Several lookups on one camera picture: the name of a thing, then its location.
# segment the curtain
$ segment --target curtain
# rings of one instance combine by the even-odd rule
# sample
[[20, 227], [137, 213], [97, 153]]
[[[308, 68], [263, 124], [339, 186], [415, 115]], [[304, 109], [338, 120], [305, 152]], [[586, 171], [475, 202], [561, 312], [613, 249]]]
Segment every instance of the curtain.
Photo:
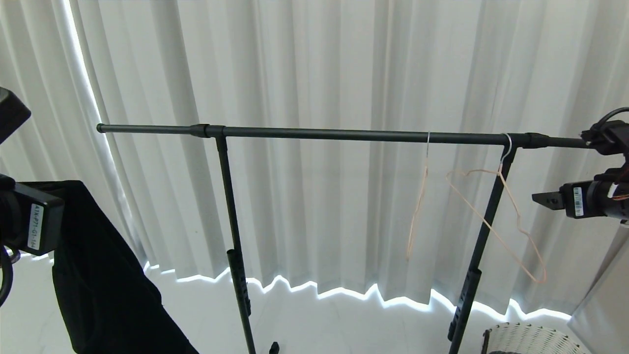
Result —
[[[109, 201], [127, 240], [138, 243], [136, 253], [179, 278], [215, 277], [227, 267], [231, 237], [214, 142], [108, 134], [98, 145], [95, 121], [577, 137], [629, 99], [626, 1], [66, 1], [69, 25], [59, 20], [66, 4], [60, 0], [3, 2], [4, 40], [12, 41], [7, 65], [16, 79], [0, 76], [0, 83], [33, 101], [31, 127], [72, 137], [32, 144], [48, 155], [65, 148], [60, 159], [76, 161], [88, 186], [108, 184], [95, 197]], [[28, 23], [28, 30], [5, 25], [5, 17]], [[56, 19], [56, 26], [49, 20], [42, 30], [40, 17]], [[63, 68], [72, 77], [78, 64], [68, 59], [70, 50], [43, 43], [65, 26], [76, 29], [87, 87], [76, 78], [62, 92], [51, 80], [26, 85], [22, 76], [59, 76]], [[16, 43], [20, 36], [30, 41]], [[28, 60], [16, 60], [25, 48]], [[97, 118], [82, 108], [85, 91], [93, 93]], [[44, 103], [34, 102], [37, 92]], [[51, 110], [53, 94], [71, 102]], [[11, 143], [19, 150], [28, 132], [16, 135]], [[497, 169], [500, 147], [430, 145], [426, 199], [406, 261], [426, 145], [245, 138], [228, 144], [248, 276], [263, 285], [277, 275], [292, 286], [312, 280], [319, 292], [364, 293], [377, 283], [385, 300], [423, 303], [434, 288], [457, 301], [481, 221], [444, 176]], [[102, 154], [110, 159], [95, 158]], [[24, 156], [31, 169], [41, 168], [36, 156]], [[71, 171], [52, 159], [45, 158], [51, 171]], [[10, 173], [20, 168], [14, 155], [3, 153], [3, 161], [0, 168]], [[531, 282], [491, 236], [476, 299], [498, 312], [513, 298], [525, 312], [571, 313], [597, 277], [618, 222], [571, 220], [530, 195], [621, 163], [593, 151], [519, 151], [508, 181], [548, 282]], [[102, 174], [106, 168], [115, 173]], [[33, 171], [34, 178], [62, 176]], [[493, 180], [472, 175], [453, 183], [484, 210]], [[505, 194], [494, 225], [540, 275], [515, 219]]]

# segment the woven basket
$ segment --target woven basket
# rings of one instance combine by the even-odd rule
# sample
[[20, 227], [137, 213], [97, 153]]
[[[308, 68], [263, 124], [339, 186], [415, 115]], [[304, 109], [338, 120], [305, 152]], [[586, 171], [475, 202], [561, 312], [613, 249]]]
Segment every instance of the woven basket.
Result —
[[564, 333], [532, 324], [502, 323], [483, 336], [482, 354], [584, 354]]

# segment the black foot of rack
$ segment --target black foot of rack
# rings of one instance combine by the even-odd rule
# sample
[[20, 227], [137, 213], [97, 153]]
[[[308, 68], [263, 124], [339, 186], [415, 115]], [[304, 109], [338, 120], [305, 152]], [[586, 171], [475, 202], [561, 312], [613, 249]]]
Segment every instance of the black foot of rack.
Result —
[[[504, 160], [502, 174], [506, 179], [511, 163], [518, 148], [538, 149], [541, 147], [573, 147], [588, 149], [589, 147], [581, 139], [568, 139], [549, 137], [538, 133], [515, 134], [468, 134], [468, 133], [428, 133], [428, 132], [392, 132], [372, 130], [338, 130], [338, 129], [295, 129], [295, 128], [250, 128], [250, 127], [224, 127], [222, 125], [197, 124], [183, 127], [171, 127], [163, 125], [105, 125], [96, 127], [100, 133], [147, 133], [147, 134], [181, 134], [193, 135], [202, 138], [215, 138], [223, 174], [223, 185], [227, 199], [227, 209], [230, 218], [231, 236], [234, 249], [227, 252], [231, 268], [231, 277], [238, 301], [240, 319], [242, 320], [245, 339], [249, 354], [255, 354], [253, 334], [249, 315], [251, 315], [251, 302], [247, 294], [247, 281], [243, 263], [240, 235], [238, 233], [238, 221], [236, 218], [236, 204], [234, 201], [233, 187], [231, 185], [230, 165], [227, 157], [226, 137], [258, 137], [277, 139], [319, 139], [319, 140], [361, 140], [361, 141], [386, 141], [386, 142], [427, 142], [430, 136], [432, 144], [470, 144], [470, 145], [494, 145], [504, 146]], [[489, 197], [485, 219], [491, 225], [498, 203], [503, 193], [503, 184], [496, 177], [494, 187]], [[476, 296], [476, 290], [481, 280], [482, 272], [478, 268], [481, 264], [482, 253], [489, 236], [489, 228], [482, 224], [472, 259], [467, 270], [463, 289], [459, 297], [457, 310], [450, 323], [448, 339], [452, 342], [449, 354], [457, 354], [461, 346], [467, 320], [472, 310], [472, 303]], [[273, 342], [269, 354], [279, 353], [279, 345]]]

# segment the label sticker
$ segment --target label sticker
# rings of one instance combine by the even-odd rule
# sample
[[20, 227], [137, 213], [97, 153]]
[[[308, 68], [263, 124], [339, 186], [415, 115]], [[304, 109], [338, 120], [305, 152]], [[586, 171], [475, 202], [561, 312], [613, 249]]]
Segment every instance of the label sticker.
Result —
[[572, 191], [574, 195], [574, 215], [576, 217], [583, 216], [583, 194], [581, 187], [575, 187]]
[[43, 207], [39, 204], [31, 206], [31, 219], [28, 225], [28, 244], [31, 249], [39, 251], [42, 239]]

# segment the rack leg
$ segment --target rack leg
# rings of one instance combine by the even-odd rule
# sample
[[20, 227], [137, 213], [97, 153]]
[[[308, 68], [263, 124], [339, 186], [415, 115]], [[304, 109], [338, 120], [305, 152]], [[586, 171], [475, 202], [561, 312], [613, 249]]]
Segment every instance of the rack leg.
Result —
[[[504, 147], [503, 155], [508, 152], [508, 149], [508, 146]], [[505, 179], [507, 179], [507, 175], [511, 169], [511, 163], [515, 157], [515, 152], [516, 149], [513, 149], [503, 161], [502, 174]], [[489, 203], [487, 205], [487, 209], [485, 210], [485, 220], [487, 220], [489, 225], [494, 222], [496, 212], [498, 211], [498, 204], [500, 203], [500, 198], [503, 194], [503, 189], [503, 182], [500, 180], [499, 176], [496, 176], [494, 186], [491, 190], [491, 195], [489, 196]], [[474, 302], [474, 297], [476, 296], [478, 284], [481, 281], [482, 272], [478, 269], [478, 267], [481, 264], [482, 253], [485, 250], [488, 237], [489, 228], [485, 225], [485, 223], [483, 223], [481, 225], [481, 230], [478, 233], [478, 238], [476, 239], [476, 246], [474, 246], [474, 252], [472, 253], [472, 259], [470, 260], [470, 265], [467, 270], [467, 276], [465, 277], [463, 289], [461, 290], [459, 304], [457, 305], [457, 310], [454, 313], [454, 318], [450, 323], [448, 340], [452, 343], [450, 344], [450, 351], [448, 354], [458, 354], [459, 348], [461, 347], [463, 334], [465, 333], [465, 327], [467, 326], [467, 320], [472, 310], [472, 303]]]
[[[249, 322], [249, 316], [251, 315], [251, 301], [249, 300], [247, 292], [247, 277], [245, 276], [242, 246], [240, 244], [240, 233], [238, 231], [238, 219], [236, 217], [236, 201], [234, 199], [234, 191], [231, 184], [230, 162], [227, 155], [227, 139], [224, 135], [216, 138], [216, 148], [218, 149], [218, 157], [221, 163], [221, 174], [223, 175], [223, 186], [225, 187], [227, 212], [230, 218], [231, 239], [234, 244], [234, 249], [227, 251], [227, 259], [230, 264], [231, 279], [234, 283], [234, 291], [236, 292], [240, 320], [242, 321], [242, 327], [245, 332], [247, 349], [249, 354], [255, 354], [253, 332], [251, 330], [251, 323]], [[273, 342], [269, 354], [278, 353], [279, 345], [277, 342]]]

